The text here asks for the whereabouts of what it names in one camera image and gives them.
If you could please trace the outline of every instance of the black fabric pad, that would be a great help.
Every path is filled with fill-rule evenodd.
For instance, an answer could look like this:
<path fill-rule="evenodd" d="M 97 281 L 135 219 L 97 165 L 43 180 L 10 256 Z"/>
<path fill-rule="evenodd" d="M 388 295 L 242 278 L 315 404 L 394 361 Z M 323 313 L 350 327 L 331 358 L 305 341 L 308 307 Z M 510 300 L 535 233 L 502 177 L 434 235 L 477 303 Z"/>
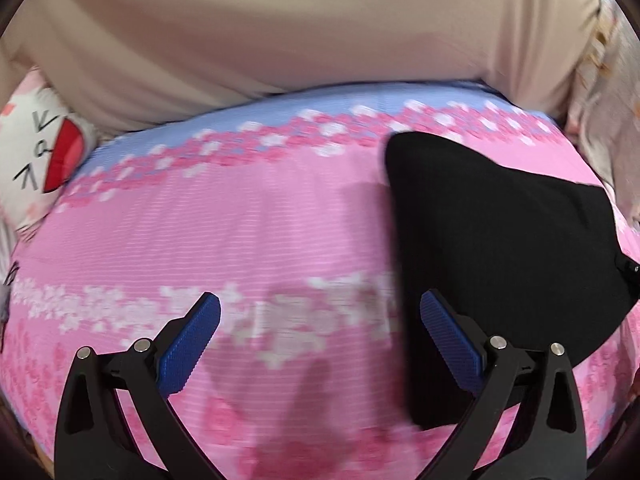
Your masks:
<path fill-rule="evenodd" d="M 458 422 L 472 400 L 420 322 L 420 297 L 430 288 L 489 336 L 537 350 L 562 343 L 574 366 L 638 300 L 638 287 L 615 264 L 620 246 L 603 189 L 504 168 L 424 133 L 393 136 L 385 164 L 401 264 L 407 401 L 421 427 Z"/>

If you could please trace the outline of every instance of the blue clamp pad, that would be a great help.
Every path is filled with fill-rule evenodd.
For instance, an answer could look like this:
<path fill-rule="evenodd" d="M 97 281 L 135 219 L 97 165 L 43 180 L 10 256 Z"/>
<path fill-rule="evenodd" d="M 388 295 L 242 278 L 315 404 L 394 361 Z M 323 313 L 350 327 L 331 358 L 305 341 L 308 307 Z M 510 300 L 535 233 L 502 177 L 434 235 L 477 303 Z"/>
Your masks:
<path fill-rule="evenodd" d="M 456 322 L 450 307 L 432 291 L 420 300 L 420 318 L 458 386 L 478 396 L 484 385 L 484 363 L 475 345 Z"/>
<path fill-rule="evenodd" d="M 220 300 L 206 292 L 158 363 L 158 390 L 166 399 L 180 392 L 220 324 Z"/>

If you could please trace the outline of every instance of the floral pattern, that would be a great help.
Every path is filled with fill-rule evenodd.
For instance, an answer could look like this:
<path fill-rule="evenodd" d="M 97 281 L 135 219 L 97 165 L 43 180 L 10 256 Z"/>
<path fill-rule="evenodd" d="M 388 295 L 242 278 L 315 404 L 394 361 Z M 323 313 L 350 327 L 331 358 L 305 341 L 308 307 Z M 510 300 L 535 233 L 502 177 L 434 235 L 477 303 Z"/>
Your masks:
<path fill-rule="evenodd" d="M 283 126 L 250 122 L 241 124 L 235 132 L 202 130 L 176 148 L 158 144 L 146 156 L 125 155 L 108 170 L 98 167 L 89 174 L 80 174 L 56 210 L 63 212 L 94 199 L 104 202 L 119 189 L 161 184 L 170 171 L 181 171 L 184 178 L 193 178 L 208 164 L 277 162 L 303 148 L 311 148 L 322 157 L 339 156 L 349 145 L 375 148 L 394 132 L 428 132 L 457 142 L 464 142 L 468 136 L 500 142 L 519 140 L 528 145 L 564 140 L 550 120 L 517 107 L 506 111 L 490 101 L 484 110 L 457 102 L 437 109 L 411 100 L 395 115 L 362 105 L 350 111 L 330 116 L 305 109 Z"/>
<path fill-rule="evenodd" d="M 2 389 L 45 452 L 79 346 L 127 348 L 210 290 L 220 326 L 170 402 L 223 474 L 413 480 L 452 428 L 420 432 L 404 410 L 388 203 L 377 202 L 385 139 L 431 132 L 506 166 L 597 182 L 547 119 L 489 100 L 422 101 L 403 99 L 394 113 L 370 100 L 342 113 L 306 106 L 279 126 L 189 130 L 179 146 L 148 132 L 154 145 L 137 155 L 117 140 L 115 161 L 98 150 L 20 257 L 0 354 Z M 300 167 L 312 177 L 291 182 Z M 242 200 L 236 188 L 212 200 L 210 179 L 229 174 Z M 636 234 L 617 224 L 623 249 L 640 257 Z M 575 370 L 590 450 L 626 406 L 639 332 L 634 310 Z M 159 464 L 130 398 L 120 400 Z M 497 457 L 514 415 L 504 413 L 481 463 Z"/>

